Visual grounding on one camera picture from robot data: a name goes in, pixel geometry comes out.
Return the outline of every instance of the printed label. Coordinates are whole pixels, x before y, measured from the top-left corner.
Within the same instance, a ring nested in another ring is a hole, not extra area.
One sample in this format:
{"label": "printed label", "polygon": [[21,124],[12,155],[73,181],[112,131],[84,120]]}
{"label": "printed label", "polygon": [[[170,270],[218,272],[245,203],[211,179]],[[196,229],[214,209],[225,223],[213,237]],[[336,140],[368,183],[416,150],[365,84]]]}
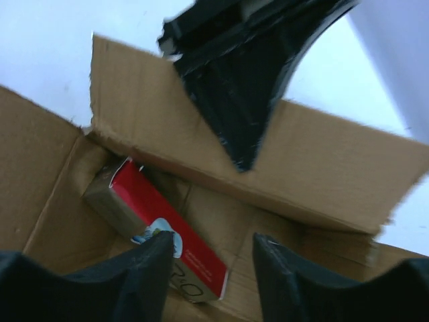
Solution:
{"label": "printed label", "polygon": [[137,245],[141,245],[146,242],[152,236],[156,235],[160,231],[171,231],[173,234],[174,240],[174,254],[175,258],[180,258],[183,252],[183,241],[182,237],[177,231],[172,229],[172,226],[164,218],[157,218],[154,222],[147,226],[142,235],[136,235],[131,238],[131,241]]}

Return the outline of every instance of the black mechanical part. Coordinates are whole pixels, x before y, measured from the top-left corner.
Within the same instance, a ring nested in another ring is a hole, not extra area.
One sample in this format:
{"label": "black mechanical part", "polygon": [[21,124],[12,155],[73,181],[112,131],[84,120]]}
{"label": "black mechanical part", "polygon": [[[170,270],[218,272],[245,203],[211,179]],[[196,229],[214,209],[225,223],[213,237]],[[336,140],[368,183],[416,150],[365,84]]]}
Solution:
{"label": "black mechanical part", "polygon": [[173,237],[166,231],[66,276],[20,252],[0,252],[1,320],[161,321],[172,262]]}
{"label": "black mechanical part", "polygon": [[255,234],[253,263],[265,322],[429,321],[428,259],[362,283]]}
{"label": "black mechanical part", "polygon": [[239,171],[252,168],[273,108],[316,38],[357,0],[200,0],[158,44]]}

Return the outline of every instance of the small red box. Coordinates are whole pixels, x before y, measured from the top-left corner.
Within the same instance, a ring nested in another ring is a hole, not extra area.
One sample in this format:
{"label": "small red box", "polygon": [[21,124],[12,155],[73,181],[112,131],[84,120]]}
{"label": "small red box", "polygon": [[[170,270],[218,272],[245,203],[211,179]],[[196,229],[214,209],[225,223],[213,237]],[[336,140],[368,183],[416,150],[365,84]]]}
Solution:
{"label": "small red box", "polygon": [[131,159],[105,167],[85,199],[124,237],[140,244],[159,231],[174,232],[171,283],[192,302],[222,299],[226,265],[140,172]]}

